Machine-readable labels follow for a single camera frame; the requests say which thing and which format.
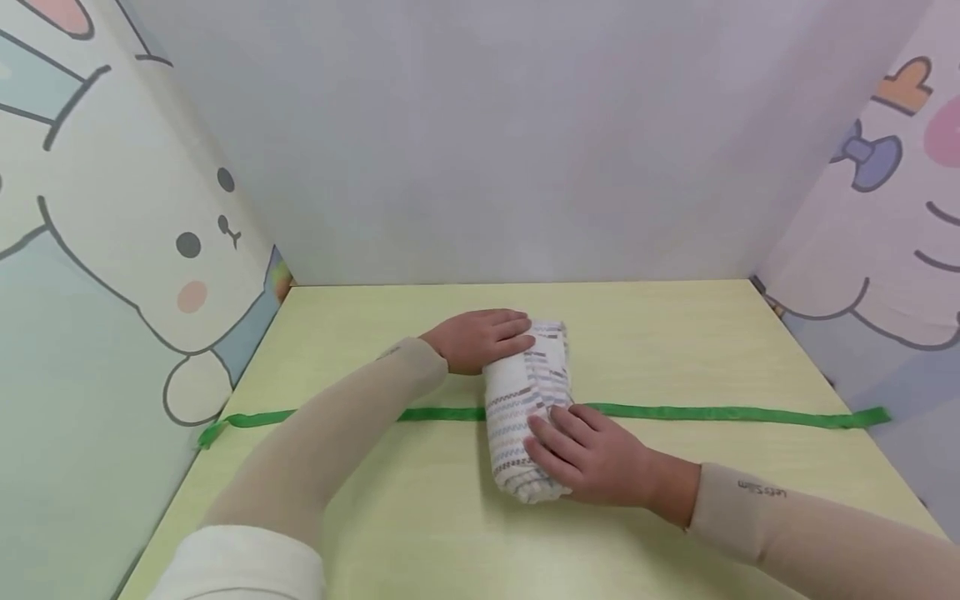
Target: striped towel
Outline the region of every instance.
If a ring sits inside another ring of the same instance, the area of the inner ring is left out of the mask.
[[[525,504],[556,500],[570,489],[551,479],[527,455],[523,440],[531,434],[529,415],[549,420],[551,406],[569,406],[566,371],[566,326],[534,321],[528,331],[537,343],[522,354],[498,360],[484,369],[487,381],[487,439],[493,479]]]

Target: wooden table surface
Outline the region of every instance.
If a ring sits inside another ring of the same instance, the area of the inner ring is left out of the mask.
[[[399,338],[461,311],[566,321],[578,401],[847,412],[747,281],[295,288],[225,415],[296,408]],[[483,403],[450,376],[417,405]],[[623,420],[648,445],[739,468],[943,535],[864,431]],[[197,458],[121,600],[146,597],[177,544],[271,427]],[[394,425],[327,512],[327,597],[738,600],[799,597],[641,511],[524,506],[493,483],[483,423]]]

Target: arm sleeve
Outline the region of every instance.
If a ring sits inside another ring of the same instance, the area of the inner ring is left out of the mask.
[[[810,600],[960,598],[949,541],[717,465],[703,465],[688,531]]]
[[[319,600],[327,502],[446,362],[407,339],[320,392],[279,425],[177,549],[150,600]]]
[[[314,396],[258,445],[204,525],[249,525],[315,546],[323,510],[387,428],[443,382],[446,361],[406,339]]]

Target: green ribbon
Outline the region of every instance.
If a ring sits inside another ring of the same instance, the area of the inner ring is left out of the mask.
[[[785,423],[789,425],[804,425],[821,429],[866,429],[873,425],[891,420],[887,409],[882,406],[859,411],[849,415],[810,415],[795,413],[771,408],[755,408],[753,406],[631,406],[628,404],[609,404],[606,402],[587,403],[608,417],[624,419],[648,420],[739,420],[766,423]],[[256,415],[230,415],[212,422],[200,434],[198,444],[207,449],[223,432],[227,425],[241,429],[261,427],[283,422],[294,414],[294,411],[275,411],[273,413],[257,413]],[[411,408],[403,411],[398,422],[420,420],[461,420],[482,421],[487,414],[482,407],[474,408],[443,408],[426,407]]]

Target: beige arm sleeve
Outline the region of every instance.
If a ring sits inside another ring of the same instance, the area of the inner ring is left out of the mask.
[[[949,541],[717,465],[703,465],[688,531],[810,600],[960,598]]]
[[[317,548],[330,498],[446,368],[426,342],[406,339],[323,390],[253,450],[201,526],[249,525]]]

